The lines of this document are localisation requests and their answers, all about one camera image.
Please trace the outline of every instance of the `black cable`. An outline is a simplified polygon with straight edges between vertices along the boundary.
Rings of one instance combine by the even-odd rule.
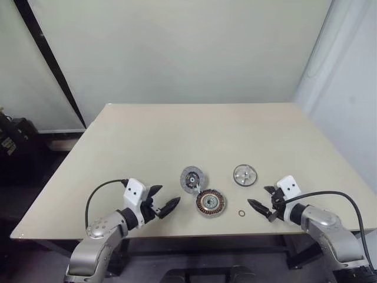
[[[103,186],[107,185],[107,184],[110,184],[110,183],[117,183],[117,182],[125,182],[125,179],[117,179],[117,180],[111,180],[111,181],[107,181],[103,184],[100,184],[98,187],[96,187],[93,192],[90,194],[88,200],[87,200],[87,205],[85,207],[85,229],[88,228],[88,211],[89,211],[89,204],[90,204],[90,200],[92,199],[93,195],[96,193],[96,191],[98,191],[99,189],[101,189]]]
[[[363,219],[361,217],[361,213],[360,213],[360,210],[358,208],[358,205],[356,204],[356,202],[349,195],[347,195],[345,193],[342,193],[342,192],[337,192],[335,190],[324,190],[322,192],[306,193],[304,195],[300,195],[300,196],[297,196],[297,197],[292,198],[292,199],[284,200],[283,202],[273,202],[273,205],[277,205],[277,206],[286,205],[287,203],[294,202],[294,201],[299,200],[299,199],[308,198],[309,196],[318,196],[318,195],[339,195],[339,196],[344,196],[352,204],[353,208],[356,211],[356,215],[358,216],[361,241],[362,241],[362,244],[363,244],[363,249],[364,249],[365,257],[366,257],[366,259],[369,262],[369,266],[374,271],[375,269],[373,267],[371,258],[369,256],[368,247],[366,246],[366,239],[365,239]]]

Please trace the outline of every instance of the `table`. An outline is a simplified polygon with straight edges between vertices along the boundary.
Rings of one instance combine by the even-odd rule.
[[[249,164],[258,173],[251,187],[233,181],[233,170]],[[180,186],[190,165],[209,179],[208,188],[223,192],[226,211],[202,217],[194,197]],[[181,202],[171,215],[156,219],[129,237],[250,235],[298,233],[298,226],[269,223],[247,203],[270,206],[263,189],[293,175],[303,193],[339,190],[359,205],[366,229],[377,227],[376,196],[319,129],[293,103],[270,104],[108,104],[85,131],[62,165],[11,234],[18,239],[81,239],[85,235],[87,197],[111,179],[136,178],[164,185],[155,196],[163,206]],[[123,206],[124,188],[99,190],[90,206],[90,221]],[[340,216],[358,230],[354,210],[340,196],[303,200]],[[246,215],[240,217],[239,210]]]

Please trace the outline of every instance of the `silver disc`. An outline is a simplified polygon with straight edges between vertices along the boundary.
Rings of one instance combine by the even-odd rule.
[[[233,172],[234,181],[243,187],[251,186],[258,178],[254,168],[247,164],[238,165]]]
[[[206,177],[204,173],[195,166],[189,166],[183,169],[180,178],[181,187],[187,193],[199,193],[206,186]]]

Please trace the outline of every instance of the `white backdrop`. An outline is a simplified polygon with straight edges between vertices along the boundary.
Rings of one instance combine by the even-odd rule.
[[[377,193],[377,1],[335,4],[296,100]]]
[[[77,118],[12,0],[0,1],[0,105],[39,131],[81,131]]]
[[[289,101],[329,0],[29,0],[86,123],[105,103]]]

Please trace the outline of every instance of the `robotic arm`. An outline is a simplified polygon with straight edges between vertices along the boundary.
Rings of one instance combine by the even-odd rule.
[[[345,229],[334,213],[310,205],[302,205],[293,198],[301,195],[295,179],[287,176],[274,186],[264,187],[272,195],[275,212],[254,199],[248,199],[256,211],[270,222],[276,218],[289,224],[300,225],[321,247],[328,264],[339,283],[377,282],[377,275],[363,255],[362,248],[355,236]]]
[[[65,273],[64,282],[100,283],[105,277],[111,254],[133,228],[141,228],[155,216],[160,219],[176,208],[180,198],[174,198],[159,209],[154,196],[162,186],[145,187],[136,179],[123,182],[123,210],[94,221],[85,238],[76,246]]]

